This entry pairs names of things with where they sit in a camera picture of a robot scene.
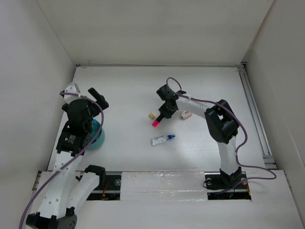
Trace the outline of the teal plastic cup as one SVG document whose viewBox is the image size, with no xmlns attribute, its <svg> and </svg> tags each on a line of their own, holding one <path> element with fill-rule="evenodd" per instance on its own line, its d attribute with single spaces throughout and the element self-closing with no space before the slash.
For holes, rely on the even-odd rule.
<svg viewBox="0 0 305 229">
<path fill-rule="evenodd" d="M 91 151 L 97 150 L 102 146 L 102 144 L 105 140 L 105 132 L 104 132 L 103 128 L 99 131 L 100 126 L 101 126 L 101 123 L 98 122 L 96 119 L 94 119 L 91 137 L 94 137 L 96 134 L 98 134 L 98 135 L 95 138 L 95 140 L 91 143 L 91 145 L 87 148 L 87 150 L 91 150 Z"/>
</svg>

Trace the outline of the black pink marker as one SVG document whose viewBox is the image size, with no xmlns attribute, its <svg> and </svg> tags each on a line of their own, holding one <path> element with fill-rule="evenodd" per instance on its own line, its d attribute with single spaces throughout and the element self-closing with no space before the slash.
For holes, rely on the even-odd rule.
<svg viewBox="0 0 305 229">
<path fill-rule="evenodd" d="M 164 115 L 160 114 L 152 123 L 153 127 L 157 127 L 158 124 L 164 119 Z"/>
</svg>

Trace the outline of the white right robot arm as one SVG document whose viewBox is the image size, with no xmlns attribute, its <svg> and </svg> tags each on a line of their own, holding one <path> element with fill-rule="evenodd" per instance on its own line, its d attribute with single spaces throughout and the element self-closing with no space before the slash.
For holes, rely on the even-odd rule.
<svg viewBox="0 0 305 229">
<path fill-rule="evenodd" d="M 160 115 L 152 124 L 154 127 L 162 119 L 170 119 L 178 110 L 190 112 L 206 120 L 209 134 L 217 142 L 221 161 L 218 174 L 205 176 L 207 189 L 228 189 L 236 185 L 242 178 L 241 167 L 235 158 L 239 124 L 232 117 L 229 104 L 225 100 L 220 100 L 218 104 L 198 102 L 183 96 L 186 94 L 185 91 L 171 92 L 167 85 L 160 87 L 156 93 L 164 103 L 159 108 Z"/>
</svg>

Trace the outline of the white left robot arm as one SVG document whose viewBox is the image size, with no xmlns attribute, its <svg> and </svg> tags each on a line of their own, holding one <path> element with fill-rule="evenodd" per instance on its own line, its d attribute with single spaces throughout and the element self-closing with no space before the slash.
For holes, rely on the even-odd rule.
<svg viewBox="0 0 305 229">
<path fill-rule="evenodd" d="M 74 229 L 77 211 L 94 189 L 107 186 L 105 168 L 89 165 L 76 186 L 75 172 L 85 151 L 102 135 L 103 122 L 94 130 L 94 118 L 109 107 L 104 96 L 93 87 L 92 99 L 71 84 L 60 95 L 64 98 L 65 123 L 56 146 L 57 155 L 51 177 L 42 184 L 26 206 L 19 226 L 32 229 Z"/>
</svg>

